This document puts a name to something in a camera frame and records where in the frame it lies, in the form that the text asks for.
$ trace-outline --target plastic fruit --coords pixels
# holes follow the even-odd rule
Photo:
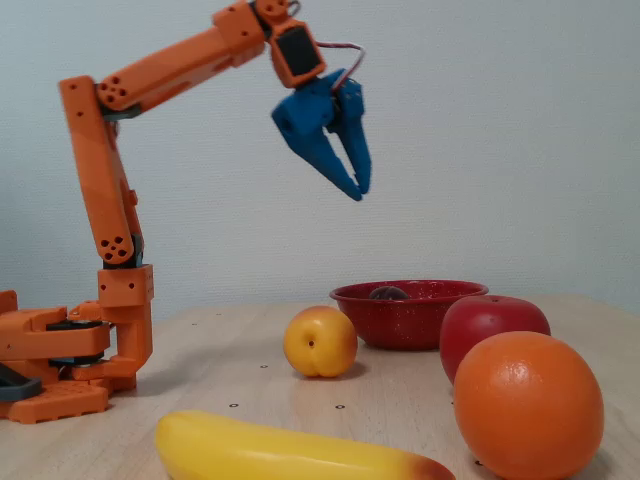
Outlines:
[[[408,300],[409,295],[398,287],[378,287],[369,294],[370,300]]]
[[[451,383],[458,365],[477,343],[498,333],[530,331],[551,335],[544,313],[519,298],[485,295],[458,300],[440,331],[440,359]]]
[[[454,405],[476,458],[507,480],[559,480],[595,455],[604,430],[600,387],[567,344],[508,332],[473,347],[458,369]]]
[[[155,443],[173,480],[455,480],[401,450],[197,411],[163,417]]]
[[[355,362],[358,337],[351,320],[332,307],[318,306],[296,315],[284,335],[284,353],[307,377],[337,377]]]

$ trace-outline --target red wire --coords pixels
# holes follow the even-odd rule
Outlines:
[[[358,69],[367,52],[361,45],[358,45],[356,43],[316,42],[316,44],[322,48],[352,48],[354,50],[360,51],[360,55],[358,55],[357,60],[351,66],[351,68],[349,70],[345,70],[345,72],[340,75],[338,80],[336,80],[336,82],[331,87],[331,91],[336,92],[340,89],[340,87],[342,87],[342,85],[344,85],[344,82],[346,82],[347,79]]]

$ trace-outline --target toy apple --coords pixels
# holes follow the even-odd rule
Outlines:
[[[337,377],[355,362],[358,337],[349,317],[328,306],[298,313],[284,334],[284,353],[307,377]]]
[[[477,343],[504,332],[551,335],[544,313],[533,303],[499,295],[465,297],[454,303],[440,330],[440,359],[453,383],[458,365]]]

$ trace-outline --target wooden table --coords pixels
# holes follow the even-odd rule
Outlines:
[[[548,316],[554,336],[589,362],[604,392],[602,448],[575,478],[636,480],[640,318],[581,296],[530,300]],[[458,433],[437,353],[363,346],[342,380],[295,374],[282,353],[282,335],[305,306],[194,309],[158,325],[137,392],[114,397],[109,411],[32,426],[0,421],[0,478],[164,479],[154,426],[168,412],[195,408],[420,453],[458,480],[495,479],[474,463]]]

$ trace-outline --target plastic banana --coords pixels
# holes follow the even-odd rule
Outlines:
[[[401,450],[199,411],[163,417],[155,443],[174,480],[455,480],[438,462]]]

